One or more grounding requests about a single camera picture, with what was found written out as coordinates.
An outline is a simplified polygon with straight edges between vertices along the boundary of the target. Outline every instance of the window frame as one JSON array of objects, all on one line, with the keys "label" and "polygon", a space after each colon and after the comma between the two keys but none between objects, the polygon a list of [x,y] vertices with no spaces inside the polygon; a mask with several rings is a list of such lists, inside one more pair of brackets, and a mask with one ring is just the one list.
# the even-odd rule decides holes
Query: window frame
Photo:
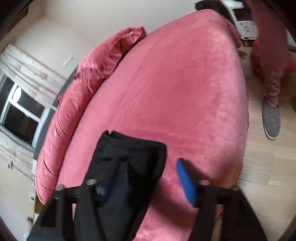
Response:
[{"label": "window frame", "polygon": [[[0,86],[1,84],[4,84],[4,82],[6,81],[6,79],[8,78],[7,75],[5,75],[1,70],[0,70]],[[50,107],[45,107],[41,117],[39,118],[38,116],[36,116],[35,114],[33,114],[32,112],[30,112],[29,110],[27,110],[26,108],[24,108],[23,106],[21,106],[18,103],[15,103],[12,100],[12,96],[15,92],[15,90],[17,89],[18,85],[16,83],[14,83],[8,98],[5,102],[5,105],[3,107],[2,112],[0,113],[0,131],[2,131],[3,133],[5,133],[8,137],[10,137],[13,141],[15,141],[16,143],[18,143],[19,145],[21,145],[22,147],[24,147],[25,149],[31,151],[31,152],[35,152],[35,148],[40,136],[40,133],[42,131],[43,125],[49,115],[50,112]],[[31,119],[35,120],[38,125],[37,128],[35,130],[35,134],[33,137],[33,141],[32,144],[29,144],[27,142],[25,142],[24,140],[22,140],[21,138],[15,136],[12,132],[10,132],[8,129],[6,129],[4,127],[4,120],[6,119],[9,107],[13,105],[14,107],[16,107],[18,110],[20,110],[21,112],[23,112],[26,116],[30,117]]]}]

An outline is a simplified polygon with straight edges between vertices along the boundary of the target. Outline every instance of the cream wall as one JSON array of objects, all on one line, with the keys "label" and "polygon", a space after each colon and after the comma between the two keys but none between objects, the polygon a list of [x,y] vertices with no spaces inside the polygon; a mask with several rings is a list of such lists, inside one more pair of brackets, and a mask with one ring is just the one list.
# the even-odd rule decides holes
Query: cream wall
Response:
[{"label": "cream wall", "polygon": [[148,33],[195,11],[196,0],[46,0],[45,16],[97,44],[115,32],[142,25]]},{"label": "cream wall", "polygon": [[29,201],[29,192],[35,188],[30,180],[17,170],[10,170],[0,160],[0,215],[18,241],[29,234],[27,217],[34,214],[34,205]]},{"label": "cream wall", "polygon": [[19,35],[26,31],[32,23],[43,15],[44,0],[34,0],[29,5],[28,15],[25,16],[9,33],[7,33],[0,42],[0,52],[9,44],[13,43]]},{"label": "cream wall", "polygon": [[[46,17],[35,21],[14,44],[65,78],[69,77],[79,60],[94,47],[68,27]],[[69,55],[74,60],[65,68],[62,64]]]}]

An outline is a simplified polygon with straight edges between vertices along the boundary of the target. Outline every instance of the floral curtain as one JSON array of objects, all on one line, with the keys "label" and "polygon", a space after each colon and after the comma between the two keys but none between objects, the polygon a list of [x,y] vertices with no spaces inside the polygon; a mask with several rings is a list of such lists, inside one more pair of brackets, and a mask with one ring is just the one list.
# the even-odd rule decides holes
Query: floral curtain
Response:
[{"label": "floral curtain", "polygon": [[31,98],[52,105],[66,79],[9,44],[0,55],[0,69]]},{"label": "floral curtain", "polygon": [[17,144],[0,130],[0,160],[31,178],[34,153]]}]

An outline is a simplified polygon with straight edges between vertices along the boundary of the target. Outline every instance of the wooden floor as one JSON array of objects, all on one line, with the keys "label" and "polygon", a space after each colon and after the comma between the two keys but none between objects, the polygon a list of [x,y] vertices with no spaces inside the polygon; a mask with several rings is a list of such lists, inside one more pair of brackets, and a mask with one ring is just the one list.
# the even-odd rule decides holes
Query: wooden floor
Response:
[{"label": "wooden floor", "polygon": [[239,50],[248,88],[250,126],[244,167],[237,184],[255,210],[268,240],[274,241],[296,214],[296,113],[289,103],[296,95],[296,73],[282,80],[281,131],[276,141],[270,141],[262,126],[264,84],[252,74],[251,48]]}]

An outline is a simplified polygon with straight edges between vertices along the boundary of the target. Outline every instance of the window pane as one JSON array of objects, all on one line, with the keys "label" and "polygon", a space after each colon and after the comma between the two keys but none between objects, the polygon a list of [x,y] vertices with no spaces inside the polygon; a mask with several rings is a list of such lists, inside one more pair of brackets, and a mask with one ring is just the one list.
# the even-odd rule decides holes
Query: window pane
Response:
[{"label": "window pane", "polygon": [[4,127],[20,139],[32,144],[38,122],[27,117],[19,109],[10,105]]},{"label": "window pane", "polygon": [[44,107],[33,100],[30,96],[28,96],[23,90],[17,103],[26,108],[28,111],[32,112],[34,115],[38,116],[39,118],[44,111]]},{"label": "window pane", "polygon": [[4,83],[2,83],[0,86],[1,89],[0,89],[0,114],[3,110],[3,107],[5,105],[5,102],[8,98],[8,95],[14,85],[13,81],[9,78],[7,78],[6,80],[3,80]]}]

